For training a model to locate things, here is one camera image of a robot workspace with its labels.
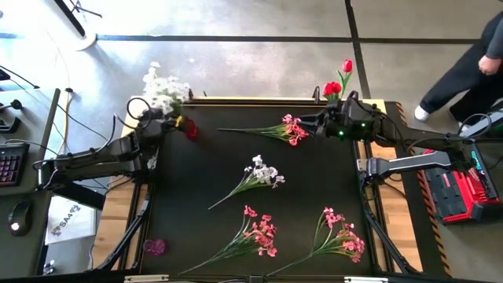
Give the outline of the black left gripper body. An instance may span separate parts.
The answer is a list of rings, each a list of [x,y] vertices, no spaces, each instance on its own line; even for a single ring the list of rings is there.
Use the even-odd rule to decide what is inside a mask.
[[[160,135],[161,136],[164,136],[165,134],[168,134],[170,132],[173,132],[173,131],[181,131],[182,132],[182,129],[181,129],[181,125],[182,125],[182,122],[180,124],[180,127],[175,127],[175,121],[177,119],[178,116],[167,116],[167,117],[164,117],[162,119],[159,120],[159,124],[160,124]]]

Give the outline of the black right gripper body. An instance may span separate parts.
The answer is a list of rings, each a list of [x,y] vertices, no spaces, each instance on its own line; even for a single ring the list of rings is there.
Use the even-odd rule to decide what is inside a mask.
[[[373,114],[357,105],[345,111],[342,105],[326,107],[325,136],[341,140],[369,140],[373,136]]]

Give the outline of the red glass vase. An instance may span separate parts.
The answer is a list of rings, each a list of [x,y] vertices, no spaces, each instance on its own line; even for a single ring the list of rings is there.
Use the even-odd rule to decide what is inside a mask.
[[[182,119],[181,125],[182,132],[188,139],[196,139],[197,137],[197,125],[193,120],[188,117]]]

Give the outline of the pink artificial flower bunch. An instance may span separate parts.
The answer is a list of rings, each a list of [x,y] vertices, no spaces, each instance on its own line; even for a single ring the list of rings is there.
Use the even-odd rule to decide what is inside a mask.
[[[286,114],[282,117],[282,123],[276,126],[241,129],[219,128],[218,130],[257,134],[287,142],[291,146],[297,146],[299,140],[309,136],[309,134],[300,127],[300,122],[300,118],[293,117],[291,114]]]
[[[210,263],[256,253],[258,256],[268,255],[273,258],[277,254],[274,238],[277,227],[272,223],[271,215],[259,215],[255,209],[245,205],[241,227],[233,239],[211,258],[194,267],[184,270],[186,274]]]
[[[353,263],[359,263],[365,251],[365,241],[353,229],[354,223],[346,222],[343,214],[336,214],[333,208],[325,207],[318,218],[310,251],[268,276],[278,274],[317,255],[342,255]]]

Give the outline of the white artificial flower bunch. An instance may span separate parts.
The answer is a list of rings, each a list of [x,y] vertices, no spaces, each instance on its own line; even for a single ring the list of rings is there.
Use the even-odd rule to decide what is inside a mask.
[[[150,67],[142,79],[145,83],[143,93],[145,100],[152,108],[161,110],[163,114],[168,114],[173,111],[171,106],[174,101],[172,98],[173,89],[168,79],[157,75],[156,71],[159,67],[160,64],[156,61],[150,63]]]
[[[285,183],[285,177],[280,175],[275,167],[268,166],[264,163],[260,155],[252,158],[253,165],[244,168],[244,174],[238,185],[232,189],[225,197],[210,206],[208,210],[218,206],[223,201],[232,196],[249,191],[250,189],[258,188],[277,188],[280,184]]]
[[[166,116],[181,115],[184,103],[189,100],[189,92],[189,84],[181,83],[177,77],[159,77],[156,79],[156,107]]]

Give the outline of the purple glass vase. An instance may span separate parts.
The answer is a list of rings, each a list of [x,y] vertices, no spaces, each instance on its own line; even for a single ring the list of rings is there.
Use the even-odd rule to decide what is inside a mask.
[[[167,250],[167,242],[162,239],[146,240],[143,244],[143,250],[151,255],[163,255]]]

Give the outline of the black table mat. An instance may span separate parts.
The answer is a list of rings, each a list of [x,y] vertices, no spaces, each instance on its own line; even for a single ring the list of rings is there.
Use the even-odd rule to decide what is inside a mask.
[[[235,236],[244,206],[271,215],[277,227],[277,254],[250,254],[210,263],[186,274],[265,275],[305,256],[312,246],[318,217],[325,207],[354,223],[359,237],[367,229],[350,141],[304,138],[297,146],[259,135],[219,128],[269,127],[286,114],[310,115],[315,107],[193,106],[185,114],[197,125],[197,137],[165,137],[158,158],[147,236],[167,242],[162,256],[146,256],[149,274],[178,274],[211,258]],[[277,188],[238,193],[208,210],[234,189],[260,155],[285,177]],[[359,263],[341,255],[318,255],[280,271],[280,275],[368,275],[369,253]]]

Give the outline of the person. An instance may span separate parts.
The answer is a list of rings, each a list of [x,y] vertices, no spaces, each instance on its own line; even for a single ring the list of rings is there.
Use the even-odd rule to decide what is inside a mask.
[[[503,11],[491,19],[474,43],[421,99],[414,117],[425,121],[459,93],[464,96],[449,108],[458,123],[486,114],[503,98]]]

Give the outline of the white-based floor stand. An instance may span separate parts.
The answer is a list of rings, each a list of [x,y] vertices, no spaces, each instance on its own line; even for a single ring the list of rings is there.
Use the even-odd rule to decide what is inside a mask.
[[[76,16],[77,12],[71,12],[72,5],[69,0],[53,0],[53,4],[63,42],[76,51],[91,47],[97,40],[97,34],[84,27]]]

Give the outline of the red and black tool case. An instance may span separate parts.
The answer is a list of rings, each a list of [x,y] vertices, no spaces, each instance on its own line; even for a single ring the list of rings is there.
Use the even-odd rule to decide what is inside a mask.
[[[475,166],[469,171],[432,168],[422,171],[435,217],[442,224],[481,222],[503,216],[503,199],[490,177],[476,145],[469,153]]]

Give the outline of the white printed paper sheet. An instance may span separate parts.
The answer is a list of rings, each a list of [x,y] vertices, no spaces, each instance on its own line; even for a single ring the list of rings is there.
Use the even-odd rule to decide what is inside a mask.
[[[96,210],[64,197],[51,198],[45,245],[91,237],[96,233]]]

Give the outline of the grey desk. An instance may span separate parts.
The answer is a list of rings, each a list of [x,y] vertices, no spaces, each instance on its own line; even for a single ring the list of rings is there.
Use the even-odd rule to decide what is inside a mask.
[[[46,155],[50,131],[53,125],[60,91],[12,90],[0,92],[0,102],[8,104],[17,99],[23,105],[21,110],[6,109],[0,118],[11,123],[16,117],[20,126],[13,134],[0,134],[0,144],[9,139],[22,139],[30,142],[28,161],[24,165],[22,179],[18,186],[0,188],[0,279],[30,277],[38,273],[41,254],[45,248],[44,238],[50,192],[35,192],[38,176],[32,169],[35,161]],[[20,237],[9,231],[8,215],[25,197],[31,199],[32,225],[29,232]]]

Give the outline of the black tripod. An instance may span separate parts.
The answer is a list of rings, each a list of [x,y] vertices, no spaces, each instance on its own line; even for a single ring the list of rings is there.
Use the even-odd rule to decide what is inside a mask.
[[[80,0],[69,0],[69,2],[72,5],[72,8],[71,8],[72,13],[74,13],[74,12],[89,13],[89,14],[94,15],[96,17],[102,18],[102,15],[100,13],[96,13],[94,11],[83,8]]]

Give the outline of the black computer keyboard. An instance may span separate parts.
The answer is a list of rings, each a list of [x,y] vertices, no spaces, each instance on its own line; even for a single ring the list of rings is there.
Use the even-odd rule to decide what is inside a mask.
[[[23,142],[0,144],[0,188],[20,184],[29,147]]]

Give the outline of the black computer mouse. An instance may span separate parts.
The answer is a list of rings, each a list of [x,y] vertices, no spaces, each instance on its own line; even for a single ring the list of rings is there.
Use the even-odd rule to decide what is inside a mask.
[[[14,237],[26,235],[31,229],[31,201],[22,200],[16,204],[8,216],[9,231]]]

